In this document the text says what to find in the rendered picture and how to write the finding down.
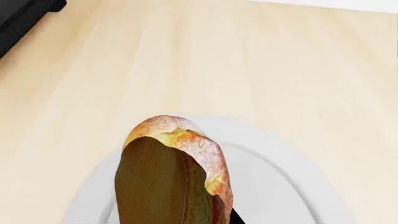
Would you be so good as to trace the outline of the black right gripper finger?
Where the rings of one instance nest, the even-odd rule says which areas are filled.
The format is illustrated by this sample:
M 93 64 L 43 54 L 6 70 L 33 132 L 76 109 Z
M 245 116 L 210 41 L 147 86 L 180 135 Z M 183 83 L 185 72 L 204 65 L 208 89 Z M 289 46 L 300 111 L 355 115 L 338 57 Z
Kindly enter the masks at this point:
M 234 208 L 231 209 L 230 224 L 245 224 L 243 219 L 239 216 Z

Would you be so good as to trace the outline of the golden brown sugar-dusted scone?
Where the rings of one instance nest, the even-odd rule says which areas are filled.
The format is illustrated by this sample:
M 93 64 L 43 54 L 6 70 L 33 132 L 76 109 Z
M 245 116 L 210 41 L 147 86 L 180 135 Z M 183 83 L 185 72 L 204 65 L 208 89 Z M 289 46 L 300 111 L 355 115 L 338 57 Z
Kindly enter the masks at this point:
M 151 117 L 130 132 L 114 188 L 120 224 L 230 223 L 224 154 L 182 117 Z

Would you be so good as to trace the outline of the black toaster oven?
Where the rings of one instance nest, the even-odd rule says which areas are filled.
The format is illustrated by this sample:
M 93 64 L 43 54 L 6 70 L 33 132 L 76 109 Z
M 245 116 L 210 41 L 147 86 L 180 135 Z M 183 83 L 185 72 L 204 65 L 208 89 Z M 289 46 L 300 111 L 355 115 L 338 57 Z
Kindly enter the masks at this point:
M 0 0 L 0 58 L 48 12 L 61 11 L 67 0 Z

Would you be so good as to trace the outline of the white round plate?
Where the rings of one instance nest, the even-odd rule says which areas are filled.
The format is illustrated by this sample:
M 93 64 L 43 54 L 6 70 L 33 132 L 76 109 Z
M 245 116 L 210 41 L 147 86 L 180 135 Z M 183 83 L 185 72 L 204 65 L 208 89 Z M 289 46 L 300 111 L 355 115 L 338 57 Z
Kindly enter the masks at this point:
M 220 145 L 245 224 L 358 224 L 322 171 L 302 152 L 252 124 L 219 116 L 188 119 Z M 116 146 L 79 188 L 60 224 L 119 224 Z

